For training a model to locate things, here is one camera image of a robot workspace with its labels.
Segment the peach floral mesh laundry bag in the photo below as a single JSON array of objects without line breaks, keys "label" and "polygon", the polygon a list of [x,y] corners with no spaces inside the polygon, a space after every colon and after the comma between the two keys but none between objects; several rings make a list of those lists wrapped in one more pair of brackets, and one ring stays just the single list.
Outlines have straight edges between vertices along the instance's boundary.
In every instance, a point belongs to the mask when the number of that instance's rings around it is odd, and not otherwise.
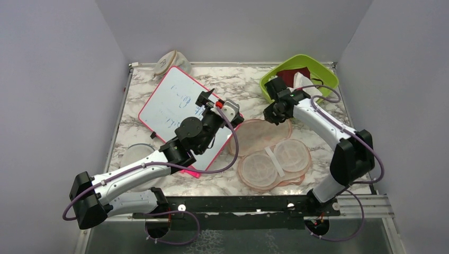
[{"label": "peach floral mesh laundry bag", "polygon": [[292,131],[289,120],[275,125],[252,119],[236,129],[237,141],[230,140],[228,150],[238,155],[238,176],[250,189],[268,192],[304,181],[312,158],[309,148],[291,137]]}]

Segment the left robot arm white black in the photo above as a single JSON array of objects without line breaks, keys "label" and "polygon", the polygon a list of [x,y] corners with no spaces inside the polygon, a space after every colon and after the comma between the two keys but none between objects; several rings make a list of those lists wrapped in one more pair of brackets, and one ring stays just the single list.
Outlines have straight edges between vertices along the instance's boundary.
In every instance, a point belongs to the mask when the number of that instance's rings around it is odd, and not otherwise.
[{"label": "left robot arm white black", "polygon": [[202,118],[185,118],[174,131],[175,137],[144,158],[111,173],[91,176],[79,173],[71,187],[70,203],[62,218],[76,221],[81,230],[93,228],[108,217],[127,213],[150,213],[160,217],[166,212],[167,201],[159,188],[141,193],[129,191],[151,180],[192,171],[195,157],[211,148],[218,131],[227,127],[232,135],[244,121],[240,106],[230,99],[209,99],[212,91],[201,92],[196,105],[202,107]]}]

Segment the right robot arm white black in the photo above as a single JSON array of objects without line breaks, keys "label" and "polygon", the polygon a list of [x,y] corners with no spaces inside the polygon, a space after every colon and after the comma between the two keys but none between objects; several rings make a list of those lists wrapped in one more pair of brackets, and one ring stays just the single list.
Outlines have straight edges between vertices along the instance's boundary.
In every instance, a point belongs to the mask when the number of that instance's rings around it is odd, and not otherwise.
[{"label": "right robot arm white black", "polygon": [[263,111],[267,122],[279,125],[291,118],[300,120],[334,152],[329,175],[307,192],[303,206],[310,214],[319,215],[336,196],[374,168],[372,136],[367,130],[356,131],[337,121],[316,103],[318,96],[311,96],[304,88],[292,90],[280,77],[268,81],[264,87],[272,100]]}]

